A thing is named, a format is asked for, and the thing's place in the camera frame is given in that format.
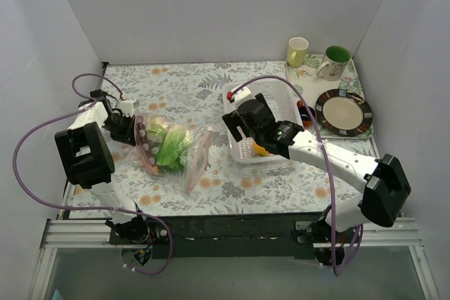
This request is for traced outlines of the orange fake fruit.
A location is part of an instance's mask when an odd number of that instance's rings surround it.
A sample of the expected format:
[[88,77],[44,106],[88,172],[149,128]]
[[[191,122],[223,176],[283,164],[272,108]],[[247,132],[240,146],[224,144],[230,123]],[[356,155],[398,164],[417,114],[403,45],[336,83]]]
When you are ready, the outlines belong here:
[[254,141],[252,142],[252,151],[258,157],[268,157],[271,155],[266,149],[264,149]]

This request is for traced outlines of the white plastic basket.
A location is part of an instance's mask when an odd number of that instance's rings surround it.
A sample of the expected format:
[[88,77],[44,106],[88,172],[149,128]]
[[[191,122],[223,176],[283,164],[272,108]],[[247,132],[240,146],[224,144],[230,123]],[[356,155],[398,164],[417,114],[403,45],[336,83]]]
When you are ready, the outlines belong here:
[[[263,79],[247,85],[251,94],[256,96],[262,94],[269,106],[276,121],[289,121],[302,125],[299,111],[297,109],[298,97],[295,92],[283,81],[276,79]],[[253,149],[253,139],[247,137],[239,125],[236,126],[235,133],[238,132],[241,139],[238,142],[227,126],[229,148],[232,158],[241,164],[268,164],[275,161],[287,161],[288,158],[282,155],[269,154],[259,156]]]

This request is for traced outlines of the clear zip top bag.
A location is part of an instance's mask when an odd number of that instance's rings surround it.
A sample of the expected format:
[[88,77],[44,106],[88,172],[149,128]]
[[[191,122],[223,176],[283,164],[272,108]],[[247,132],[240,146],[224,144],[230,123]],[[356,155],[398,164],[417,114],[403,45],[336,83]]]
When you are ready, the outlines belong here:
[[144,113],[136,116],[133,132],[136,144],[124,151],[124,160],[149,176],[169,177],[192,193],[209,166],[213,128]]

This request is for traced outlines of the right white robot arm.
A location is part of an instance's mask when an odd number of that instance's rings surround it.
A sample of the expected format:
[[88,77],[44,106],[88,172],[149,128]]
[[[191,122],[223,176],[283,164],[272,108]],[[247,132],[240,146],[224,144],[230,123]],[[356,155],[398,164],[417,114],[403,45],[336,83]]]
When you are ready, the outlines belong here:
[[234,109],[223,115],[227,129],[236,141],[250,137],[272,155],[306,163],[350,184],[361,193],[337,206],[329,207],[318,221],[319,236],[326,242],[364,223],[384,228],[394,225],[411,186],[399,160],[391,155],[375,158],[323,143],[302,126],[278,121],[262,94],[248,88],[228,93]]

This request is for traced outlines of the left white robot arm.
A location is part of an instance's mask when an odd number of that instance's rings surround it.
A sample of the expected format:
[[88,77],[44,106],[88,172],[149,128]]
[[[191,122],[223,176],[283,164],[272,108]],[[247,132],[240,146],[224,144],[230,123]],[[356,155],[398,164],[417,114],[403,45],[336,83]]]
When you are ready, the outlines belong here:
[[119,143],[135,146],[134,102],[119,102],[117,109],[108,93],[95,90],[79,105],[81,112],[71,126],[55,135],[56,146],[67,179],[97,197],[111,219],[107,225],[122,239],[146,242],[150,228],[137,204],[113,180],[115,163],[101,129]]

